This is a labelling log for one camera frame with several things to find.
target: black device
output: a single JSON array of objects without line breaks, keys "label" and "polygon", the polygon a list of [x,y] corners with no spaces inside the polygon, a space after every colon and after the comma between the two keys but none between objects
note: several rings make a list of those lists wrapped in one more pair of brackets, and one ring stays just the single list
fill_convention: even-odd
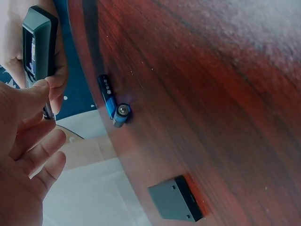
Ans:
[{"label": "black device", "polygon": [[148,188],[163,219],[197,222],[203,214],[183,175]]},{"label": "black device", "polygon": [[[23,67],[26,86],[55,73],[55,41],[58,19],[33,6],[23,20]],[[43,108],[45,119],[54,119],[50,102]]]}]

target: fingernail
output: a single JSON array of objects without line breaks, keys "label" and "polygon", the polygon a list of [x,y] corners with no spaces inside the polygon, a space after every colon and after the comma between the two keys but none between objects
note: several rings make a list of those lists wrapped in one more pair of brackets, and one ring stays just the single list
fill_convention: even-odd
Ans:
[{"label": "fingernail", "polygon": [[48,86],[48,82],[45,79],[38,80],[33,86],[45,87]]}]

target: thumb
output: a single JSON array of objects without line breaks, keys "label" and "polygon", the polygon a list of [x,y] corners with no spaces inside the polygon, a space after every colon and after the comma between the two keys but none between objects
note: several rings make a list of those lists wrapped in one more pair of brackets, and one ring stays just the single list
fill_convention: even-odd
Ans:
[{"label": "thumb", "polygon": [[37,81],[29,89],[15,89],[15,98],[18,99],[17,110],[21,120],[41,112],[48,101],[49,90],[49,84],[44,79]]},{"label": "thumb", "polygon": [[11,149],[20,121],[41,112],[48,95],[46,80],[37,81],[29,89],[14,89],[0,82],[0,160]]}]

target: hand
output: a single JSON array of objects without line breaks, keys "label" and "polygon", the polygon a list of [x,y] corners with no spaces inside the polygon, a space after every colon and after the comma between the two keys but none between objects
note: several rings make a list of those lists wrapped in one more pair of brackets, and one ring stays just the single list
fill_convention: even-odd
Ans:
[{"label": "hand", "polygon": [[0,82],[1,226],[41,226],[42,202],[65,166],[65,155],[57,150],[66,135],[59,129],[52,131],[55,121],[42,120],[40,112],[48,95],[45,80],[30,89],[14,89]]},{"label": "hand", "polygon": [[[28,8],[38,5],[58,18],[52,0],[1,0],[0,3],[0,65],[13,77],[21,88],[25,88],[25,74],[22,64],[22,22]],[[68,66],[63,48],[62,31],[59,25],[55,47],[54,76],[46,78],[50,85],[49,99],[52,110],[58,114],[63,102],[63,91],[68,80]]]}]

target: reddish-brown wood grain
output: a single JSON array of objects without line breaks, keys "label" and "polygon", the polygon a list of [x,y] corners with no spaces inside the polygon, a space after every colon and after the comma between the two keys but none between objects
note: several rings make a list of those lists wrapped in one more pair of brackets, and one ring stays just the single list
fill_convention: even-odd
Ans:
[{"label": "reddish-brown wood grain", "polygon": [[[77,51],[113,146],[154,226],[147,187],[188,174],[195,225],[301,225],[301,3],[70,0]],[[131,121],[114,129],[95,77]]]}]

